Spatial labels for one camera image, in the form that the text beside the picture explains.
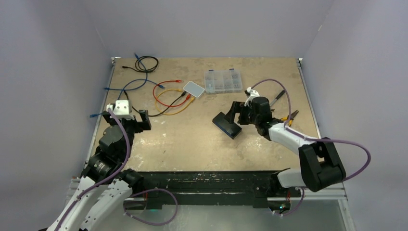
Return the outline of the black rectangular box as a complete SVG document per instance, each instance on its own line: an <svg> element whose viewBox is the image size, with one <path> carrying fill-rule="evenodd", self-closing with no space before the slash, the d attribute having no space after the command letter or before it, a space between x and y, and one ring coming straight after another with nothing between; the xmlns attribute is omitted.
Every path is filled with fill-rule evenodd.
<svg viewBox="0 0 408 231"><path fill-rule="evenodd" d="M235 139L242 131L242 128L234 122L230 123L225 116L223 112L220 112L212 119L212 122L231 139Z"/></svg>

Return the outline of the white network switch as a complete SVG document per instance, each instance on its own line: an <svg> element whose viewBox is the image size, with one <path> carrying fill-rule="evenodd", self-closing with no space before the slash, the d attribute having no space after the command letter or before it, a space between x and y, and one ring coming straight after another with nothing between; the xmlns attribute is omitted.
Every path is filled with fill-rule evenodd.
<svg viewBox="0 0 408 231"><path fill-rule="evenodd" d="M183 87L183 90L195 98L199 98L205 91L203 87L193 81L189 81Z"/></svg>

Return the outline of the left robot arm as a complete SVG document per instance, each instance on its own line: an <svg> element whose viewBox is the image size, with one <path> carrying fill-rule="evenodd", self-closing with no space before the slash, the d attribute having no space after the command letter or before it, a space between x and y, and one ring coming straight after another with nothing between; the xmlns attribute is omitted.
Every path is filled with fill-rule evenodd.
<svg viewBox="0 0 408 231"><path fill-rule="evenodd" d="M81 173L74 195L49 231L92 231L125 198L143 192L143 176L124 169L130 158L136 133L151 130L147 110L139 112L141 121L131 115L130 108L108 106L103 112L109 124L95 154Z"/></svg>

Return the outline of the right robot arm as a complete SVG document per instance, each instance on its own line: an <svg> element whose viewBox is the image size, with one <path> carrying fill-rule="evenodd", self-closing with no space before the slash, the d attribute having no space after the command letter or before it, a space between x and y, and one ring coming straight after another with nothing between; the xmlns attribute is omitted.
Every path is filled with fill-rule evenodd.
<svg viewBox="0 0 408 231"><path fill-rule="evenodd" d="M281 196L291 187L317 192L346 178L334 143L330 139L296 135L284 121L273 117L266 97L255 97L248 105L234 101L227 114L220 112L213 123L232 139L241 132L242 125L254 125L261 137L298 155L299 169L288 168L272 175L270 189L274 195Z"/></svg>

